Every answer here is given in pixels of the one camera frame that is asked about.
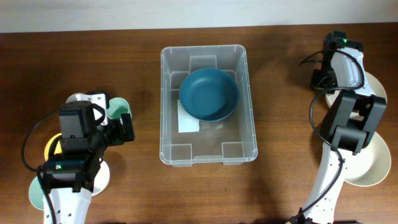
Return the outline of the green plastic cup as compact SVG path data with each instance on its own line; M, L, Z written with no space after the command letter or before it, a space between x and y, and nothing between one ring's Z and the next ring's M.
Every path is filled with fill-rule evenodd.
M122 114L128 113L132 117L129 103L120 97L112 98L109 101L109 108L106 110L107 115L111 119L121 118Z

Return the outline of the beige large bowl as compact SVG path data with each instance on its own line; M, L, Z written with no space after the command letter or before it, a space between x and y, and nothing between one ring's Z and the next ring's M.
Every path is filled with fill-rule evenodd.
M383 97L383 98L385 98L387 100L386 91L385 91L384 87L382 86L381 82L376 77L371 75L370 73L365 72L365 74L366 74L366 78L367 78L368 84L371 87L371 89L374 91L376 96ZM332 106L332 104L336 100L339 92L340 91L335 91L334 93L327 93L326 94L325 99L326 99L326 103L327 103L329 108ZM352 112L350 114L350 118L358 120L358 121L362 121L364 116L360 116L358 112L354 111L354 112Z

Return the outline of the clear plastic storage bin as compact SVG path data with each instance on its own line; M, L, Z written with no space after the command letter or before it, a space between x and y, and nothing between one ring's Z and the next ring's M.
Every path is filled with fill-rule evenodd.
M258 150L246 49L242 45L166 47L160 61L160 160L175 167L253 161ZM237 108L220 121L199 120L199 132L179 133L180 86L189 74L201 68L217 68L235 79L239 89Z

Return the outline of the dark blue bowl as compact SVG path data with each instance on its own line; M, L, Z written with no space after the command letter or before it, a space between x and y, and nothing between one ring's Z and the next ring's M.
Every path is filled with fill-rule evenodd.
M228 117L239 102L235 79L216 68L202 68L182 82L179 100L183 109L202 121L219 121Z

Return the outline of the white large bowl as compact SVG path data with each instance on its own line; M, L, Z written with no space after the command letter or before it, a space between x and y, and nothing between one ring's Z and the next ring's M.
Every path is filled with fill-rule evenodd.
M391 153L383 138L374 133L371 142L354 156L345 182L358 187L370 187L381 183L391 168Z

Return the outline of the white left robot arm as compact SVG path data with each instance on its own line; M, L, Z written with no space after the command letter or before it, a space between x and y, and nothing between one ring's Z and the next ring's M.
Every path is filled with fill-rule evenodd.
M37 169L44 193L44 223L84 223L105 150L135 138L129 113L103 126L95 118L96 110L106 117L105 109L90 101L69 102L60 108L62 135Z

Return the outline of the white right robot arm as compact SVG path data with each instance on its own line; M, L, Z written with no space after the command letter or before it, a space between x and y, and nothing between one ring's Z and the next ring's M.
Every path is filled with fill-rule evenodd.
M291 223L331 223L343 181L386 109L370 87L363 46L333 31L323 39L311 87L334 102L315 134L323 142L317 179ZM241 45L161 51L160 159L172 166L242 164L258 154L246 50Z

